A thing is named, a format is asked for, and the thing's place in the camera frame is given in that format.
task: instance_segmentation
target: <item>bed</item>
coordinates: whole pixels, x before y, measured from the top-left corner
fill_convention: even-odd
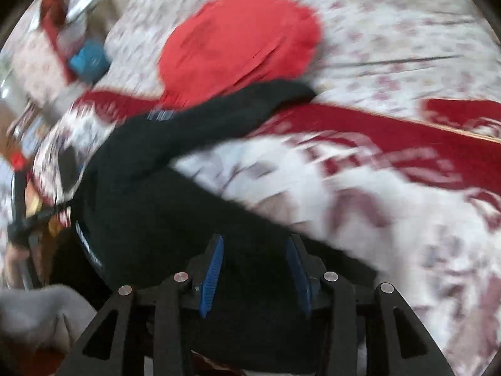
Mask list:
[[[75,189],[62,189],[60,149],[75,146],[84,166],[114,129],[103,109],[112,114],[119,97],[99,92],[159,98],[164,42],[206,1],[130,0],[106,38],[109,72],[37,153],[34,180],[46,199],[64,201]],[[501,191],[462,160],[474,151],[472,162],[495,170],[486,154],[499,140],[487,127],[501,117],[489,113],[486,127],[453,124],[446,114],[462,109],[453,99],[475,100],[468,108],[479,117],[484,103],[501,102],[499,41],[471,0],[298,1],[315,8],[323,27],[303,76],[323,106],[304,110],[301,121],[281,113],[252,136],[184,156],[175,168],[377,268],[456,374],[481,374],[500,341]],[[424,105],[430,98],[450,107],[437,117]],[[324,111],[331,124],[315,124]]]

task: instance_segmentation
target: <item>screw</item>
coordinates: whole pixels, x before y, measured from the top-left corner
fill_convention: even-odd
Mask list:
[[[129,295],[131,292],[132,292],[131,286],[122,286],[118,289],[118,293],[123,296]]]
[[[383,283],[380,285],[380,287],[383,293],[391,294],[393,291],[395,291],[395,287],[393,287],[390,283]]]
[[[339,276],[337,275],[337,273],[334,273],[333,271],[326,271],[324,273],[324,278],[327,281],[337,281]]]
[[[188,273],[185,273],[184,271],[174,274],[174,281],[177,281],[178,283],[184,283],[188,278]]]

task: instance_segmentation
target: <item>triangular cutout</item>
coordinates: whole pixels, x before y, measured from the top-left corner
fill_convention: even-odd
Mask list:
[[[101,360],[108,360],[110,358],[117,319],[118,311],[110,311],[85,346],[83,350],[85,356]]]
[[[405,313],[400,308],[394,308],[393,315],[395,317],[402,358],[409,359],[426,355],[428,353],[426,345],[417,331],[412,327]]]

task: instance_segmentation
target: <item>small red object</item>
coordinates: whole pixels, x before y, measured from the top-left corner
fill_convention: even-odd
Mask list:
[[[253,82],[295,79],[320,36],[314,12],[292,0],[213,0],[165,43],[163,101],[192,107]]]
[[[11,165],[14,171],[22,171],[28,165],[28,160],[24,158],[21,151],[16,151],[11,155]]]

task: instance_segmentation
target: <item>silver screw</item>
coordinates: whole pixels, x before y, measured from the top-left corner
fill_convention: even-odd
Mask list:
[[[334,273],[333,271],[326,271],[324,273],[324,278],[327,281],[337,281],[339,276],[337,275],[337,273]]]
[[[188,273],[181,271],[180,273],[174,274],[174,281],[177,281],[178,283],[184,283],[188,279],[188,277]]]
[[[395,287],[393,287],[390,283],[383,283],[380,287],[383,293],[391,294],[395,291]]]
[[[122,286],[118,289],[118,293],[120,295],[129,295],[132,292],[132,287],[131,286]]]

